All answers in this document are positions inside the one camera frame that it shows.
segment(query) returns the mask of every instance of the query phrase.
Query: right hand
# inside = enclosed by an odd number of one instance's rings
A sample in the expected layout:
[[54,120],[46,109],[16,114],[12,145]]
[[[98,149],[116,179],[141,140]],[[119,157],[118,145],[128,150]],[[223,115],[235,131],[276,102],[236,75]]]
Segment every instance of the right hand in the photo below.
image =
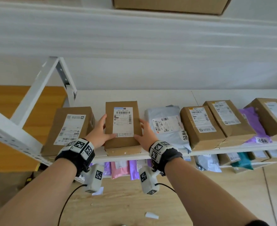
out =
[[148,121],[145,121],[143,119],[140,119],[139,121],[141,122],[142,129],[144,129],[144,134],[142,137],[135,134],[134,138],[140,143],[144,150],[149,152],[149,148],[152,144],[158,141],[158,138],[156,137],[156,134],[152,131]]

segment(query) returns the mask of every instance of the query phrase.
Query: hand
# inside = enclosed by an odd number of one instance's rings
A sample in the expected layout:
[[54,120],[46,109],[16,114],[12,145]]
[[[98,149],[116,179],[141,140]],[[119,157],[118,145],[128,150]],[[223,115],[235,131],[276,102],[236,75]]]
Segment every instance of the hand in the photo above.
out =
[[107,117],[107,115],[104,114],[103,117],[101,117],[101,119],[98,121],[95,128],[86,137],[84,137],[84,139],[86,139],[87,141],[89,141],[93,144],[95,149],[98,147],[101,147],[105,143],[105,141],[111,140],[117,136],[117,134],[115,134],[115,133],[113,133],[113,134],[105,134],[104,133],[103,130],[105,128],[104,123],[105,123],[106,117]]
[[158,141],[158,138],[152,131],[148,121],[143,119],[140,119],[139,121],[142,123],[141,127],[144,129],[144,134],[142,137],[139,135],[134,135],[134,138],[140,143],[142,148],[148,152],[151,145]]

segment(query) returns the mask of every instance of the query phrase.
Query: forearm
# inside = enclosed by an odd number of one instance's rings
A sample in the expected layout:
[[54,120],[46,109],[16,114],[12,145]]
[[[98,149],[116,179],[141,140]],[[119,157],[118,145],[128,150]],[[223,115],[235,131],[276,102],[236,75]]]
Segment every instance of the forearm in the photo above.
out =
[[195,225],[243,226],[257,219],[227,191],[182,158],[168,162],[165,173]]
[[58,159],[0,210],[0,225],[49,225],[62,207],[76,175],[76,167]]

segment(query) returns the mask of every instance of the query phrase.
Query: cardboard box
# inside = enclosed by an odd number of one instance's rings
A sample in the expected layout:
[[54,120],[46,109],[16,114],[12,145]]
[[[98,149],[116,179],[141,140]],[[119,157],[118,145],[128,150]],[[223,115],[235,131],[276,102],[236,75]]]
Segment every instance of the cardboard box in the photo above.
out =
[[266,134],[277,141],[277,99],[256,98],[246,107],[255,108]]
[[193,156],[183,156],[183,159],[187,161],[193,167],[196,167],[196,161]]
[[254,129],[230,100],[206,101],[203,105],[209,107],[226,136],[226,140],[219,147],[238,146],[256,135]]
[[59,151],[69,142],[85,137],[95,126],[91,107],[59,108],[55,113],[47,141],[41,155],[54,162]]
[[265,160],[265,162],[277,162],[277,150],[266,151],[266,153],[269,159]]
[[217,156],[218,156],[218,159],[219,159],[219,165],[220,166],[230,165],[231,163],[238,162],[238,161],[241,160],[238,153],[236,153],[236,152],[218,154]]
[[112,0],[116,9],[221,15],[231,0]]
[[252,162],[264,162],[269,159],[265,151],[247,152],[247,155]]
[[226,139],[208,106],[184,107],[180,117],[192,151],[214,149]]
[[132,155],[141,153],[141,146],[133,135],[142,135],[139,121],[139,108],[134,102],[106,102],[106,134],[118,136],[105,142],[104,149],[109,156]]

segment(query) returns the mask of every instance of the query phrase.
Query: wristband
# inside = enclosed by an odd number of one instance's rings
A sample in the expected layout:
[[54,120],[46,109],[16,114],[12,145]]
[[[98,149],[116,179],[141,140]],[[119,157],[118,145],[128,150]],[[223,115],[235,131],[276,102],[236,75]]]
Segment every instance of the wristband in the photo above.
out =
[[181,157],[182,153],[177,151],[175,147],[166,141],[158,140],[149,148],[149,156],[152,159],[154,169],[162,172],[165,176],[165,166],[172,159]]
[[89,165],[95,157],[94,146],[85,139],[78,139],[68,143],[58,153],[55,161],[64,158],[71,161],[77,168],[76,176],[80,176],[82,171],[88,172]]

